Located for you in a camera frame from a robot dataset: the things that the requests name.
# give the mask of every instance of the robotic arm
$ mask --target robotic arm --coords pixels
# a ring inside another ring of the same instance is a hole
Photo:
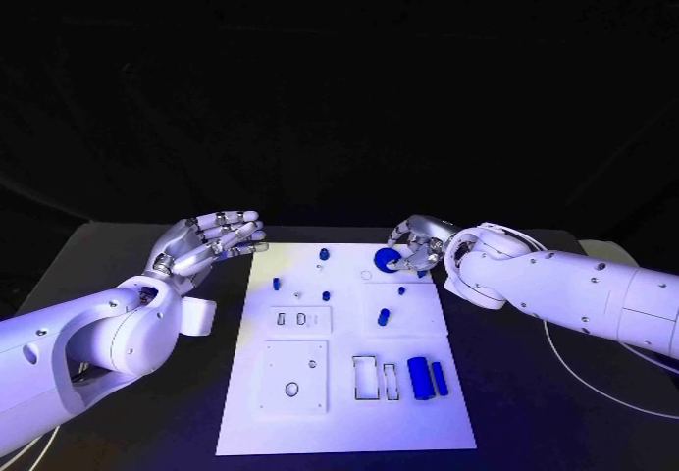
[[[547,250],[528,235],[485,223],[462,230],[412,216],[388,245],[410,235],[414,255],[394,270],[429,270],[443,259],[446,289],[488,309],[505,302],[525,314],[587,335],[679,359],[679,277]]]
[[[214,262],[269,249],[259,217],[181,220],[142,276],[0,323],[0,456],[156,371],[179,333],[210,334],[215,303],[184,296]],[[79,365],[90,367],[76,374]]]

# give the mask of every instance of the cable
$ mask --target cable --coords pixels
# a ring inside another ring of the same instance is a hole
[[[616,397],[612,395],[606,394],[603,391],[597,390],[576,374],[576,372],[570,369],[570,366],[564,362],[563,356],[560,355],[560,352],[557,351],[556,344],[553,342],[553,337],[550,336],[550,328],[548,328],[548,321],[543,321],[546,323],[546,335],[548,336],[548,342],[550,342],[550,347],[553,348],[553,352],[556,353],[557,358],[563,362],[563,365],[569,372],[574,375],[576,379],[592,389],[596,390],[603,396],[609,397],[612,400],[615,400],[619,404],[623,404],[626,407],[631,407],[634,410],[638,410],[639,412],[645,412],[647,414],[657,415],[658,417],[665,417],[668,419],[675,419],[679,420],[679,415],[670,415],[664,414],[662,412],[655,412],[652,410],[644,409],[641,407],[636,407],[632,404],[628,404],[623,400],[619,400]]]
[[[531,244],[534,245],[536,248],[538,248],[538,250],[548,250],[548,248],[546,247],[546,245],[538,241],[536,240],[536,238],[533,238],[531,236],[528,236],[527,234],[521,233],[520,231],[517,231],[515,229],[512,228],[507,228],[505,226],[501,226],[501,225],[495,225],[498,228],[504,229],[505,231],[514,233],[517,236],[521,236],[528,242],[531,242]],[[553,348],[553,352],[556,353],[556,356],[557,358],[560,359],[567,371],[573,374],[573,376],[576,377],[576,379],[592,389],[595,390],[597,393],[600,393],[605,397],[609,397],[613,401],[616,401],[619,404],[623,404],[626,407],[631,407],[634,410],[638,410],[639,412],[644,412],[647,414],[651,414],[651,415],[657,415],[658,417],[665,417],[667,419],[674,419],[674,420],[679,420],[679,415],[671,415],[671,414],[664,414],[662,412],[655,412],[654,410],[648,410],[648,409],[644,409],[642,407],[638,407],[636,405],[632,405],[629,404],[628,402],[625,402],[623,400],[619,400],[616,397],[613,397],[610,394],[606,394],[602,390],[599,390],[597,388],[595,388],[576,374],[576,372],[570,369],[570,366],[567,365],[567,362],[564,361],[563,359],[563,356],[560,355],[560,351],[557,350],[557,347],[556,347],[556,343],[553,342],[553,336],[550,335],[550,327],[548,327],[548,321],[543,321],[544,324],[546,324],[546,336],[548,337],[548,342],[550,342],[550,347]],[[648,357],[647,355],[644,355],[644,353],[639,353],[636,350],[634,350],[634,348],[631,346],[628,346],[625,343],[622,343],[619,341],[619,344],[634,353],[636,354],[638,356],[641,356],[645,360],[648,360],[651,363],[654,363],[655,365],[658,365],[659,367],[665,368],[667,370],[672,371],[674,373],[679,374],[679,370],[675,370],[674,368],[671,368],[668,365],[662,364],[659,361],[654,360],[651,357]]]
[[[659,366],[661,368],[665,368],[668,371],[679,375],[679,370],[677,368],[672,368],[668,366],[665,363],[658,361],[657,359],[651,358],[648,355],[645,355],[641,351],[636,351],[626,343],[622,343],[619,341],[619,344],[636,355],[641,356],[648,362],[651,362],[654,365]]]
[[[0,466],[0,471],[5,471],[11,466],[12,464],[15,463],[15,461],[18,461],[18,459],[25,455],[25,453],[29,451],[29,449],[32,449],[32,446],[38,443],[38,440],[44,437],[44,435],[41,435],[27,446],[25,446],[25,449],[18,453],[18,455],[4,464],[4,466]]]
[[[54,437],[57,436],[57,432],[60,431],[60,427],[61,427],[61,426],[57,426],[57,428],[54,429],[53,436],[50,437],[50,442],[47,443],[47,446],[45,446],[45,450],[44,450],[42,453],[40,454],[38,460],[37,460],[37,462],[34,463],[34,466],[32,466],[32,468],[29,469],[29,471],[35,471],[37,468],[38,468],[40,461],[42,460],[42,457],[45,456],[47,451],[48,451],[48,449],[50,449],[50,446],[53,445]]]

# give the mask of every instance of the table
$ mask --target table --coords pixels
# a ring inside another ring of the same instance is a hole
[[[21,312],[113,288],[139,274],[166,228],[84,225]],[[381,242],[391,228],[266,230],[276,242]],[[550,248],[582,253],[569,233],[527,233]],[[159,371],[66,424],[40,471],[678,468],[679,421],[648,416],[593,392],[559,362],[543,322],[511,306],[488,311],[458,298],[443,289],[443,267],[433,276],[479,449],[215,456],[250,267],[250,257],[215,265],[191,294],[218,302],[211,336],[181,336]],[[587,381],[636,405],[679,414],[679,392],[664,370],[612,341],[557,326],[553,333],[566,361]]]

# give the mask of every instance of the blue object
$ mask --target blue object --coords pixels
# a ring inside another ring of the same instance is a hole
[[[383,309],[380,311],[378,324],[383,327],[386,327],[388,321],[390,321],[390,309]]]
[[[401,253],[394,248],[381,248],[375,252],[375,266],[386,273],[396,273],[399,270],[387,268],[387,264],[401,259]]]
[[[443,377],[442,363],[435,361],[432,363],[432,372],[435,373],[436,388],[439,395],[449,395],[449,387],[446,385],[446,378]]]
[[[409,360],[409,370],[412,371],[412,382],[414,383],[414,393],[417,400],[430,400],[435,396],[435,384],[429,374],[427,359],[417,356]]]

